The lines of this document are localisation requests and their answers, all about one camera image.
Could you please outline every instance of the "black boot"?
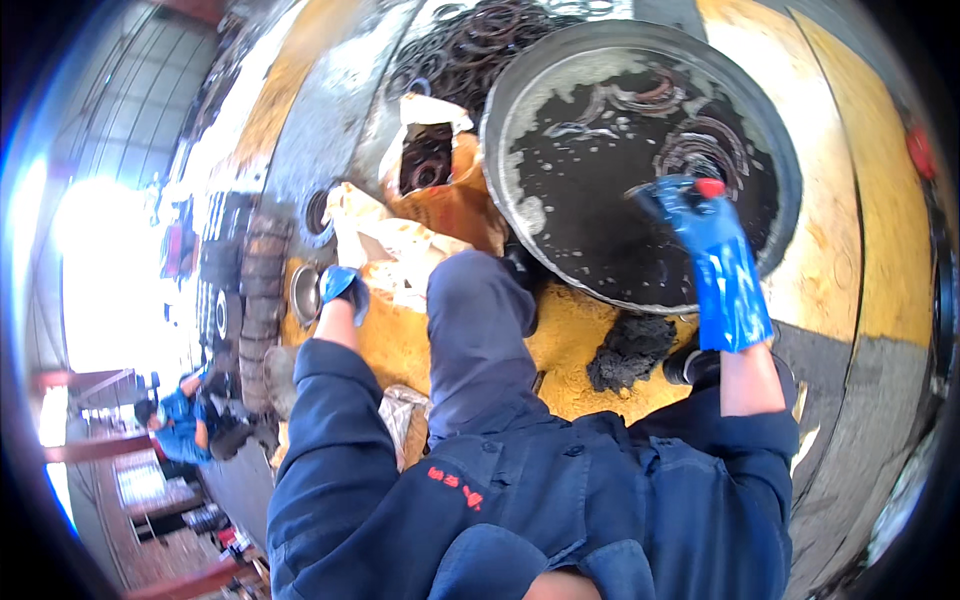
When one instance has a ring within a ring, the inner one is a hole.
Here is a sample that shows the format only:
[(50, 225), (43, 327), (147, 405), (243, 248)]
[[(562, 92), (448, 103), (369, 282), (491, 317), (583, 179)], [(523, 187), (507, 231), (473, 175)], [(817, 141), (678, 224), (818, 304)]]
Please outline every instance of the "black boot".
[[(533, 294), (534, 300), (550, 278), (550, 272), (546, 267), (523, 247), (512, 231), (503, 245), (503, 258), (500, 259), (500, 264), (521, 288)], [(533, 322), (523, 332), (524, 338), (529, 338), (537, 331), (539, 321), (537, 314), (534, 313)]]
[(663, 361), (663, 376), (674, 385), (720, 381), (720, 352), (700, 350), (700, 329), (684, 346)]

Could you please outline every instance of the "stacked metal discs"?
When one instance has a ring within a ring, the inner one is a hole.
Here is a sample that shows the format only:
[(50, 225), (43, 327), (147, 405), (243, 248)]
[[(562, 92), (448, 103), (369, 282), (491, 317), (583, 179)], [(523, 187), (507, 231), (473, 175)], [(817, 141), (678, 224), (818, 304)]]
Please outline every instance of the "stacked metal discs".
[(487, 92), (517, 54), (551, 32), (584, 21), (529, 0), (481, 0), (470, 10), (445, 4), (434, 11), (433, 31), (397, 53), (387, 97), (395, 100), (413, 91), (441, 98), (468, 109), (479, 124)]

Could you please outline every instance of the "navy blue work jacket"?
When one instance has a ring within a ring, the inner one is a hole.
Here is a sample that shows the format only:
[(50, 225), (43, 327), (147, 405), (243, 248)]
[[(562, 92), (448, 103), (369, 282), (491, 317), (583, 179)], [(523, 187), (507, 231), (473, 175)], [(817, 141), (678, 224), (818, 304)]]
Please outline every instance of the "navy blue work jacket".
[(718, 418), (710, 454), (599, 413), (438, 444), (402, 474), (351, 350), (303, 345), (267, 544), (278, 598), (521, 598), (575, 567), (611, 600), (782, 596), (797, 424)]

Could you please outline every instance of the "pile of rusty rings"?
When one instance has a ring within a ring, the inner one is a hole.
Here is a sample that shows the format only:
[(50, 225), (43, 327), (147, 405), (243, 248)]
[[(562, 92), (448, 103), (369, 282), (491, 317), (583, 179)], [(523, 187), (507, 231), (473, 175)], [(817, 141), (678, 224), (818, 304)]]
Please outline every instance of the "pile of rusty rings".
[(448, 125), (431, 125), (406, 144), (400, 165), (401, 195), (447, 182), (452, 173), (452, 135)]
[[(720, 145), (723, 138), (731, 153)], [(696, 115), (684, 119), (666, 136), (663, 147), (654, 156), (657, 177), (684, 173), (691, 177), (713, 177), (727, 184), (727, 197), (736, 202), (743, 189), (741, 176), (750, 175), (743, 143), (729, 127), (712, 117)]]
[(430, 34), (396, 53), (387, 98), (395, 100), (410, 91), (442, 98), (469, 110), (474, 124), (479, 123), (487, 93), (514, 56), (541, 37), (585, 20), (552, 14), (530, 0), (481, 0), (469, 10), (444, 4), (433, 17)]

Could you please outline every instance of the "brown paper sack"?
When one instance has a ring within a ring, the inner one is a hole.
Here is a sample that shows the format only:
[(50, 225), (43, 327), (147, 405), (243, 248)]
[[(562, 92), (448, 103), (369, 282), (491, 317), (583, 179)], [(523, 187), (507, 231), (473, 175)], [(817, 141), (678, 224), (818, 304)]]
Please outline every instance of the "brown paper sack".
[[(380, 186), (387, 206), (397, 217), (469, 242), (475, 249), (503, 255), (507, 222), (493, 205), (483, 174), (483, 158), (476, 135), (467, 133), (473, 122), (464, 108), (449, 102), (406, 94), (400, 98), (403, 127), (380, 163)], [(453, 130), (450, 184), (399, 192), (403, 144), (416, 125), (449, 123)]]
[(337, 262), (360, 270), (371, 292), (384, 301), (426, 312), (426, 284), (433, 269), (472, 245), (398, 219), (351, 183), (330, 190), (323, 223), (333, 220)]

